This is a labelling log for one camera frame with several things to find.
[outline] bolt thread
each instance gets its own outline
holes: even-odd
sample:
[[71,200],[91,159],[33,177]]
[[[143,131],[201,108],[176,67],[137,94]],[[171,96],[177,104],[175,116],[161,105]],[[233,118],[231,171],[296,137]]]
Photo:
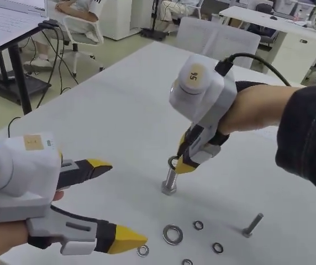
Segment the bolt thread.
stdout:
[[167,189],[174,189],[176,186],[176,180],[178,178],[178,174],[172,168],[169,168],[167,180],[165,182],[165,187]]
[[253,221],[251,222],[251,224],[249,225],[249,227],[247,227],[245,229],[245,233],[246,234],[251,234],[253,232],[253,230],[257,227],[257,225],[260,223],[260,221],[262,220],[262,218],[264,218],[263,214],[258,214]]

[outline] label sticker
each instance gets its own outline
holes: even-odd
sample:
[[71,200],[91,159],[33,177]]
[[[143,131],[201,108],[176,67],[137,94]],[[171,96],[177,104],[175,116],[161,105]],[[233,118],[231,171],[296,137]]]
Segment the label sticker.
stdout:
[[40,135],[24,135],[24,146],[27,151],[43,150],[44,145]]
[[197,88],[203,78],[204,66],[199,63],[194,63],[189,71],[186,79],[186,84],[191,88]]

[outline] finger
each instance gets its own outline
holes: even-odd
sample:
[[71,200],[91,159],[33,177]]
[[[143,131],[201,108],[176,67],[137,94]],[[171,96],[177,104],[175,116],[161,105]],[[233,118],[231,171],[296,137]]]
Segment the finger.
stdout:
[[64,197],[64,192],[56,192],[54,200],[61,200]]

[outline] drawer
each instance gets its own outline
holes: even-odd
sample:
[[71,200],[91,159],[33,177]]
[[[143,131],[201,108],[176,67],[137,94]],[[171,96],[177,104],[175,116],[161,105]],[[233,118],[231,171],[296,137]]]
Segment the drawer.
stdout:
[[282,47],[295,50],[297,53],[304,53],[306,56],[307,51],[316,50],[316,40],[288,33],[282,42]]

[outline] hand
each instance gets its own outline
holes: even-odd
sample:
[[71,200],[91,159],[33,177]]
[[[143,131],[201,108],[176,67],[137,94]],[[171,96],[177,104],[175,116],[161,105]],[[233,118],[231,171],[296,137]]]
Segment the hand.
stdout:
[[68,10],[71,8],[71,1],[58,3],[55,9],[61,13],[68,14]]
[[65,1],[65,2],[60,2],[57,3],[55,6],[55,9],[59,12],[62,12],[62,9],[66,9],[66,7],[70,7],[72,5],[72,1]]
[[[54,200],[60,200],[64,192],[56,192]],[[28,230],[25,222],[0,223],[0,255],[9,251],[12,247],[28,242]]]
[[228,135],[234,131],[278,125],[289,98],[298,89],[258,85],[239,92],[232,107],[221,119],[218,130]]

